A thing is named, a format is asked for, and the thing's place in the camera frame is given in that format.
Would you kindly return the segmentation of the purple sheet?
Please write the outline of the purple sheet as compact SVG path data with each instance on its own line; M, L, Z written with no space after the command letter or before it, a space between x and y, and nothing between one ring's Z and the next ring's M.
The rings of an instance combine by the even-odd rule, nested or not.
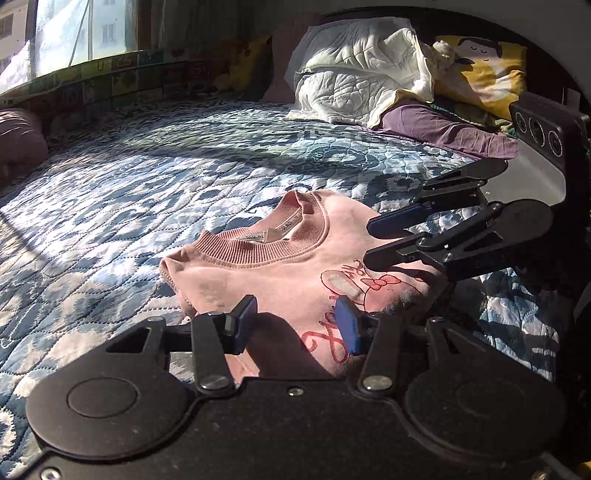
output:
M510 160L519 153L516 140L454 120L414 99L400 100L391 107L382 116L380 129L482 159Z

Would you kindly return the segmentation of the window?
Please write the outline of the window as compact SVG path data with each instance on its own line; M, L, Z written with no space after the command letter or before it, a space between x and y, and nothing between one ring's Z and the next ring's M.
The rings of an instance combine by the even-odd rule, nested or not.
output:
M3 1L1 91L137 48L135 1Z

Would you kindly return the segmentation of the purple round pillow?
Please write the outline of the purple round pillow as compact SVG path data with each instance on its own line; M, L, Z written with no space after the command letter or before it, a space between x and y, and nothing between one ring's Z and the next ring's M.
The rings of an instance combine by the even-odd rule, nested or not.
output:
M48 157L41 122L23 109L1 111L1 186L29 173Z

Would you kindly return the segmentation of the yellow plush toy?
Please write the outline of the yellow plush toy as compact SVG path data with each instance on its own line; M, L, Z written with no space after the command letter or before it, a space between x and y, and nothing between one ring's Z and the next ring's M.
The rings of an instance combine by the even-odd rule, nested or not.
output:
M214 79L219 92L232 91L246 100L259 100L273 80L273 37L250 37L228 59L228 69Z

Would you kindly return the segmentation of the pink sweatshirt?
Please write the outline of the pink sweatshirt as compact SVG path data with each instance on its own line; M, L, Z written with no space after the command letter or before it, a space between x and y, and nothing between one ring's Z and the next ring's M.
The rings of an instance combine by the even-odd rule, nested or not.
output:
M226 359L235 381L345 377L363 359L349 353L335 323L339 297L418 320L448 285L420 261L387 272L367 267L363 256L383 243L367 232L376 215L331 191L290 191L252 226L201 232L161 260L160 274L189 316L228 312L256 296L259 318L245 351Z

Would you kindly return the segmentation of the pink pillow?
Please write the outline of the pink pillow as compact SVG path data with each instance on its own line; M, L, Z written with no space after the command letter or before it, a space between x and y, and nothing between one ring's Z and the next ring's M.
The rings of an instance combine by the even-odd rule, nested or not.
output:
M273 31L273 40L271 40L273 79L263 94L264 103L294 103L293 82L286 80L291 54L294 53L294 49L297 48L308 28L320 24L321 21L321 14L307 13L278 25Z

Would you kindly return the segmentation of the colourful alphabet bumper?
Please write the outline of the colourful alphabet bumper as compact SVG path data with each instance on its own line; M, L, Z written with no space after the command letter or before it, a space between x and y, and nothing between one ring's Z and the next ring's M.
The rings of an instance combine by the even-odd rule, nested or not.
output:
M190 50L143 50L91 60L38 77L1 95L3 110L24 110L45 133L101 120L112 112L217 93L228 61Z

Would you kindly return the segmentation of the yellow cartoon pillow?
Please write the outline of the yellow cartoon pillow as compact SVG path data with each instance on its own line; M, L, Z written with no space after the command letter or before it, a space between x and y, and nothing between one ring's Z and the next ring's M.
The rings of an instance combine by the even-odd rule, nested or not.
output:
M526 90L527 48L479 37L444 35L434 47L450 47L454 63L436 81L435 92L511 119L509 106Z

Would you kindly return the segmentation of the white quilted blanket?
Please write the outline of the white quilted blanket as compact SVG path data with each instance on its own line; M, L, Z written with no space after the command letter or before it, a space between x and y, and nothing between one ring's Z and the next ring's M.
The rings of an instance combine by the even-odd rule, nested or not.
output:
M287 117L374 128L401 98L434 100L434 78L411 22L377 17L308 28L284 79L294 88Z

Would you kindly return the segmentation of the blue patterned quilt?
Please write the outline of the blue patterned quilt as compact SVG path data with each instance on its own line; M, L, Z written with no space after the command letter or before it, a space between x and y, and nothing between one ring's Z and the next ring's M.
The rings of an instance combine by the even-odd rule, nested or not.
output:
M283 194L328 189L386 212L467 156L287 106L156 103L50 138L50 158L1 194L1 473L38 455L35 384L151 316L182 319L161 258L249 226Z

